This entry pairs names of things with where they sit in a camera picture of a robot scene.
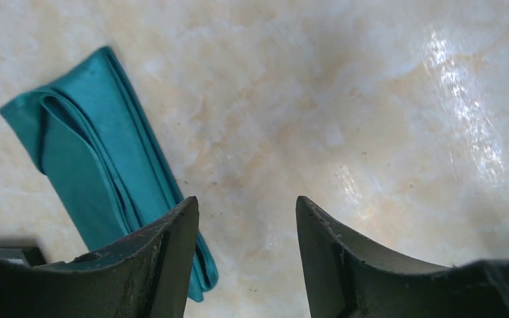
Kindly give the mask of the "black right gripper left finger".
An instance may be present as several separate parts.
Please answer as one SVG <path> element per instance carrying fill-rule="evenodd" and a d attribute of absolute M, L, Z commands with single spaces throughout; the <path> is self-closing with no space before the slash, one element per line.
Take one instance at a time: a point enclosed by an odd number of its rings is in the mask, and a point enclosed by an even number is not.
<path fill-rule="evenodd" d="M 0 317 L 182 317 L 198 223 L 198 200 L 188 197 L 71 262 L 0 259 Z"/>

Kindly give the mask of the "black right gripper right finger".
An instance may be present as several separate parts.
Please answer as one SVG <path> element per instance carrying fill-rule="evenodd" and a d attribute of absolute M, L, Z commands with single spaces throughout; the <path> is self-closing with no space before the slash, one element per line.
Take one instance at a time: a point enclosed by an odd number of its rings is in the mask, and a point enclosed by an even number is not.
<path fill-rule="evenodd" d="M 305 196 L 298 242 L 312 317 L 509 317 L 509 260 L 445 267 L 383 246 Z"/>

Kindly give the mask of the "teal cloth napkin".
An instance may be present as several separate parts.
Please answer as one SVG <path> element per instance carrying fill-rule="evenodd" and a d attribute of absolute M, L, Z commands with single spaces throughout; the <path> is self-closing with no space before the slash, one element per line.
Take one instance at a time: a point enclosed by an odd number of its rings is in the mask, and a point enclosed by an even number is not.
<path fill-rule="evenodd" d="M 58 79 L 0 109 L 96 250 L 157 220 L 183 200 L 114 51 L 97 49 Z"/>

